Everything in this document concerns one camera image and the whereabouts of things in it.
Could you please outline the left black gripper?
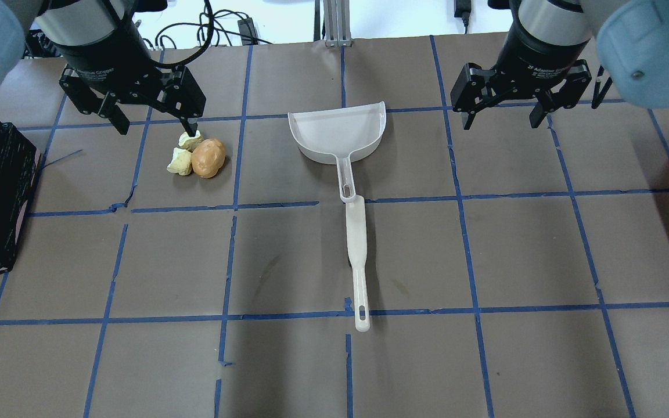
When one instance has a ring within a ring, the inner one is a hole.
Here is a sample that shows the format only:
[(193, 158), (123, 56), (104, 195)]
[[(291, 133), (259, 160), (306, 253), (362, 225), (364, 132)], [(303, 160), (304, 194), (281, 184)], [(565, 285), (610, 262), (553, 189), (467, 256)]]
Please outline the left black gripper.
[(197, 136), (197, 119), (204, 113), (206, 95), (188, 64), (202, 49), (179, 63), (159, 63), (149, 54), (132, 23), (120, 23), (96, 41), (79, 45), (59, 43), (66, 60), (59, 85), (82, 114), (110, 121), (127, 135), (130, 121), (120, 105), (144, 105), (181, 120), (189, 137)]

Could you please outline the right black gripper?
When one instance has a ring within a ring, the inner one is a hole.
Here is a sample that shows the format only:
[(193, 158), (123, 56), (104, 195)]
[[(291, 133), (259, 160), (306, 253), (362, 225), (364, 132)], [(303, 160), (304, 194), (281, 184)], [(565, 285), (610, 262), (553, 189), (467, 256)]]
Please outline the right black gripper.
[(480, 109), (505, 100), (537, 98), (529, 114), (532, 129), (556, 109), (576, 106), (591, 80), (587, 62), (579, 58), (588, 42), (549, 44), (511, 27), (491, 68), (466, 63), (454, 83), (449, 97), (453, 111), (461, 112), (463, 130), (472, 127)]

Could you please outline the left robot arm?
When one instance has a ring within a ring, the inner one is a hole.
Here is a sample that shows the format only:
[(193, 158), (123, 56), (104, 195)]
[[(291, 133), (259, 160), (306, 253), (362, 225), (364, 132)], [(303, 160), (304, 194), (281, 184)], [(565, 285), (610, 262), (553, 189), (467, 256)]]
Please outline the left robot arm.
[(31, 26), (38, 26), (64, 57), (59, 85), (82, 114), (97, 114), (125, 134), (120, 105), (145, 105), (178, 119), (188, 136), (206, 96), (188, 64), (207, 50), (177, 63), (152, 59), (134, 24), (137, 12), (167, 8), (166, 1), (0, 1), (0, 85), (21, 59)]

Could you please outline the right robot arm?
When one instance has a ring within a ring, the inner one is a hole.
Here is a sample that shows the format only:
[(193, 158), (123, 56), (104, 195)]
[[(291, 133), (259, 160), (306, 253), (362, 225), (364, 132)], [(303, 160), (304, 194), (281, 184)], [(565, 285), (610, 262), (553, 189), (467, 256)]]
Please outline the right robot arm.
[(536, 99), (539, 127), (548, 114), (578, 104), (593, 80), (581, 58), (590, 39), (609, 79), (593, 92), (598, 106), (615, 85), (632, 105), (669, 108), (669, 1), (490, 1), (512, 13), (505, 43), (490, 68), (467, 63), (449, 97), (470, 129), (478, 112), (506, 100)]

